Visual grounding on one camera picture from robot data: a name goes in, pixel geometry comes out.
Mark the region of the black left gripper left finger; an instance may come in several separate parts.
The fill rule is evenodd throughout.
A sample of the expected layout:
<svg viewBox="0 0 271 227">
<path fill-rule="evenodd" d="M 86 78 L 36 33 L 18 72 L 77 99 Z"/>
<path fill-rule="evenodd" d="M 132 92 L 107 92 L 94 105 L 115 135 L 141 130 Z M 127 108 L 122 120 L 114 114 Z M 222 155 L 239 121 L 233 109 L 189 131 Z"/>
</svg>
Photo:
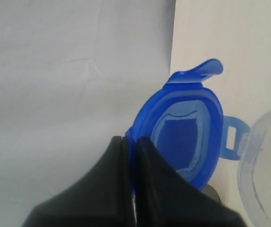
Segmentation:
<svg viewBox="0 0 271 227">
<path fill-rule="evenodd" d="M 129 143 L 115 136 L 78 182 L 35 206 L 25 227 L 134 227 Z"/>
</svg>

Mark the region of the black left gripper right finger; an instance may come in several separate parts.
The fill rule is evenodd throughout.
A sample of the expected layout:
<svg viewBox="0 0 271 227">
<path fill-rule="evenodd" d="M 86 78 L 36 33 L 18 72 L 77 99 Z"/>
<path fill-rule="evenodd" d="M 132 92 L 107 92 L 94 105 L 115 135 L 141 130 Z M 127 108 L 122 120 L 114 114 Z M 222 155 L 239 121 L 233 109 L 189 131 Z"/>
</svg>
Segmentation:
<svg viewBox="0 0 271 227">
<path fill-rule="evenodd" d="M 139 227 L 244 227 L 235 211 L 204 195 L 165 161 L 148 137 L 137 141 L 135 203 Z"/>
</svg>

